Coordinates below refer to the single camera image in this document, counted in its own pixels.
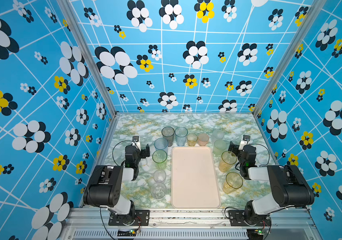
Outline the amber tall glass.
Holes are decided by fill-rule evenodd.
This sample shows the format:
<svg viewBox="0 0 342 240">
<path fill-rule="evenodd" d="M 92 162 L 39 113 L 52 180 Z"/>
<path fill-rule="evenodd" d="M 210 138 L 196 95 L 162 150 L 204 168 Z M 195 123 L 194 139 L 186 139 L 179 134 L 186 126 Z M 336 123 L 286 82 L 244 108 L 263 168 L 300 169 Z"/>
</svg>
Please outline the amber tall glass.
<svg viewBox="0 0 342 240">
<path fill-rule="evenodd" d="M 229 171 L 237 162 L 237 156 L 231 151 L 225 151 L 221 155 L 219 170 L 222 173 Z"/>
<path fill-rule="evenodd" d="M 223 191 L 226 194 L 230 194 L 243 186 L 243 178 L 236 172 L 230 172 L 226 175 L 223 184 Z"/>
</svg>

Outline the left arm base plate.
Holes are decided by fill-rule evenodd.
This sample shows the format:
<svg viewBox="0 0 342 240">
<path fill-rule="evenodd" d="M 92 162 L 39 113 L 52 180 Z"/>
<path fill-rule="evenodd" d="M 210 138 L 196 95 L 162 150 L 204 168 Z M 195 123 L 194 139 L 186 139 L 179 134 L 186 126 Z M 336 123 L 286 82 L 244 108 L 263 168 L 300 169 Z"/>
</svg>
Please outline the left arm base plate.
<svg viewBox="0 0 342 240">
<path fill-rule="evenodd" d="M 135 210 L 128 215 L 117 215 L 111 213 L 108 222 L 109 226 L 148 226 L 150 220 L 150 210 Z"/>
</svg>

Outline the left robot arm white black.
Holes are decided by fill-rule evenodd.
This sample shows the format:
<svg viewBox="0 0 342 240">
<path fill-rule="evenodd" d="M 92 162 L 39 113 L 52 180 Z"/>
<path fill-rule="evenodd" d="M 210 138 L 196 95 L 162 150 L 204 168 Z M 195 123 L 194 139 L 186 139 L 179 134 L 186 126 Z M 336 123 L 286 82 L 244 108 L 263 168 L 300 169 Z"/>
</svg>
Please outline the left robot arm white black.
<svg viewBox="0 0 342 240">
<path fill-rule="evenodd" d="M 98 165 L 95 167 L 84 190 L 85 205 L 107 208 L 118 217 L 135 217 L 133 201 L 121 196 L 122 182 L 135 181 L 139 174 L 139 163 L 150 156 L 150 146 L 140 149 L 135 143 L 126 146 L 122 166 Z"/>
</svg>

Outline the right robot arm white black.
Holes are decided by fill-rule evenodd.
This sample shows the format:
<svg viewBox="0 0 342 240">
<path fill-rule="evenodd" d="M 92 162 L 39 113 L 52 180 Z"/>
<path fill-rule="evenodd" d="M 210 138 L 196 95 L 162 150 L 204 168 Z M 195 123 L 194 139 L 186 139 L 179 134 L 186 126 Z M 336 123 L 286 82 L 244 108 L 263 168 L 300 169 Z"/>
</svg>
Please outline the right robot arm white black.
<svg viewBox="0 0 342 240">
<path fill-rule="evenodd" d="M 264 181 L 270 184 L 271 192 L 266 196 L 247 202 L 245 220 L 267 217 L 285 208 L 299 208 L 314 203 L 312 189 L 295 165 L 256 166 L 256 148 L 252 145 L 229 144 L 229 151 L 238 158 L 240 176 L 244 180 Z"/>
</svg>

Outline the blue clear faceted glass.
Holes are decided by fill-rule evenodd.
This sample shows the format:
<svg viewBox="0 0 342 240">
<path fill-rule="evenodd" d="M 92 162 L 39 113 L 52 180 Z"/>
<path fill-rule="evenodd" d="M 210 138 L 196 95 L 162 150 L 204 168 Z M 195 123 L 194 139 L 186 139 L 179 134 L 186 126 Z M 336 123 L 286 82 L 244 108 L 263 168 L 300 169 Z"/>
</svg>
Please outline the blue clear faceted glass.
<svg viewBox="0 0 342 240">
<path fill-rule="evenodd" d="M 175 129 L 176 142 L 178 147 L 183 147 L 186 144 L 188 130 L 185 127 L 177 127 Z"/>
</svg>

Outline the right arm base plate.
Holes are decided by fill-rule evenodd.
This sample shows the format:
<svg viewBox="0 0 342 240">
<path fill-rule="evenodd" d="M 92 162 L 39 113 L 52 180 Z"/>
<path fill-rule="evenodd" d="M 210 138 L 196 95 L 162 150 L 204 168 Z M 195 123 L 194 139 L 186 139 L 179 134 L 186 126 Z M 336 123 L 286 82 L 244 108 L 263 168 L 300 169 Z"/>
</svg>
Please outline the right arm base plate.
<svg viewBox="0 0 342 240">
<path fill-rule="evenodd" d="M 228 210 L 227 217 L 232 227 L 269 227 L 271 218 L 267 215 L 244 213 L 243 210 Z"/>
</svg>

